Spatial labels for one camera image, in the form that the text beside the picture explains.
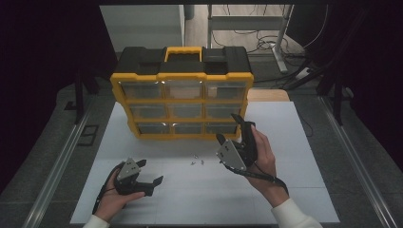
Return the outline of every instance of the gray floor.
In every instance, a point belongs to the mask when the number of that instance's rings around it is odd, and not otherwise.
[[[187,38],[194,36],[189,29],[187,29],[187,33],[189,33]],[[193,42],[192,45],[204,46],[202,42],[205,41],[197,41],[195,38]],[[290,51],[299,53],[297,47],[290,49]],[[252,69],[256,72],[256,78],[275,79],[280,77],[281,74],[278,72],[274,57],[270,53],[264,52],[264,54],[266,55],[251,56],[250,58]],[[295,66],[288,65],[288,67],[290,70],[295,69]],[[323,105],[315,93],[318,80],[313,80],[307,85],[288,91],[288,93],[299,112],[307,139],[341,221],[338,224],[323,224],[323,226],[332,228],[383,227],[342,143],[330,124]],[[95,97],[95,102],[86,122],[88,126],[99,126],[95,141],[93,145],[75,146],[39,227],[70,227],[69,219],[83,190],[115,103],[110,83],[99,80],[99,84],[101,91]],[[276,82],[269,82],[256,84],[256,86],[276,87],[277,85]],[[74,101],[73,86],[68,86],[59,92],[57,106],[42,136],[14,179],[0,196],[0,227],[21,227],[24,224],[50,169],[74,126],[75,112],[65,110],[69,101]],[[401,216],[403,215],[403,175],[401,171],[371,132],[357,118],[349,107],[348,101],[343,102],[341,113],[344,122],[343,127],[354,143],[355,150],[367,168],[375,186],[381,192],[382,198],[391,209],[397,224],[403,225],[403,217]],[[90,143],[90,139],[81,137],[78,143]]]

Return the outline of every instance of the wire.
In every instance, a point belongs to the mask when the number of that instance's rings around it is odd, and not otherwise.
[[[320,32],[317,34],[317,37],[315,37],[315,39],[313,41],[311,41],[308,45],[304,46],[303,48],[307,48],[308,46],[310,46],[322,33],[323,29],[325,28],[326,25],[326,21],[327,21],[327,17],[328,17],[328,11],[329,11],[329,5],[326,5],[326,13],[325,13],[325,18],[323,20],[323,25],[322,28],[320,29]]]
[[[214,31],[211,31],[211,34],[213,34],[213,40],[214,40],[214,42],[216,42],[217,45],[222,46],[222,47],[225,47],[225,45],[222,45],[222,44],[220,44],[219,42],[217,42],[216,36],[214,36]]]

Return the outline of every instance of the black cable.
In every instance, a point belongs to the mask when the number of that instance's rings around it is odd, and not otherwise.
[[[230,166],[228,166],[226,164],[224,166],[225,166],[225,168],[227,168],[228,170],[230,170],[231,172],[233,172],[235,174],[238,174],[238,175],[241,175],[241,176],[244,176],[244,177],[249,177],[249,178],[261,179],[261,180],[265,180],[265,181],[269,181],[269,182],[272,182],[274,184],[277,184],[278,186],[284,188],[284,190],[287,193],[287,195],[290,196],[290,194],[288,192],[287,185],[285,184],[285,182],[282,181],[281,179],[277,178],[277,177],[274,177],[274,176],[272,176],[270,174],[267,174],[267,173],[264,173],[264,172],[262,172],[264,174],[264,175],[262,175],[262,174],[256,174],[256,173],[252,173],[252,172],[248,172],[248,171],[239,170],[239,169],[236,169],[236,168],[232,168],[232,167],[230,167]]]
[[[214,42],[216,42],[217,45],[222,46],[222,47],[225,47],[225,45],[222,45],[222,44],[220,44],[219,42],[217,42],[216,36],[214,36],[214,31],[211,31],[211,34],[213,34]]]

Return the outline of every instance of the aluminum rail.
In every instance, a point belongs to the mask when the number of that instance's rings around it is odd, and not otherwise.
[[[60,179],[65,172],[68,161],[71,157],[71,154],[75,148],[76,143],[78,142],[81,132],[86,125],[86,121],[88,119],[89,113],[91,111],[92,105],[96,100],[96,96],[90,95],[86,101],[86,111],[83,115],[83,118],[80,122],[75,124],[71,132],[67,138],[65,145],[62,148],[62,151],[59,157],[56,159],[55,164],[53,164],[52,169],[48,175],[45,184],[42,186],[41,192],[39,193],[36,201],[33,203],[32,208],[24,222],[23,228],[36,228],[40,225],[42,218],[44,217],[45,212],[48,209],[48,205],[50,200],[53,197],[54,192],[59,184]]]
[[[319,96],[320,103],[322,104],[323,110],[325,111],[333,130],[337,134],[338,139],[340,140],[344,151],[346,152],[347,158],[350,161],[356,176],[361,182],[362,187],[364,188],[365,193],[368,196],[371,204],[374,207],[376,214],[383,227],[385,228],[396,228],[398,227],[395,220],[393,219],[393,215],[386,201],[382,197],[382,193],[376,187],[373,179],[365,168],[364,163],[359,158],[357,151],[355,150],[352,142],[349,139],[348,134],[344,130],[343,126],[340,126],[335,120],[332,112],[332,106],[329,103],[328,99]]]

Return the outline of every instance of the white table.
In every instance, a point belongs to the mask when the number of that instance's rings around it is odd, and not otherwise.
[[[291,198],[319,222],[339,222],[292,102],[250,102],[245,116],[266,134],[277,158],[278,177]],[[219,163],[216,141],[139,140],[115,104],[72,224],[88,221],[95,199],[111,169],[131,157],[146,159],[138,181],[163,183],[152,197],[130,202],[112,220],[116,225],[275,224],[271,206],[246,178]]]

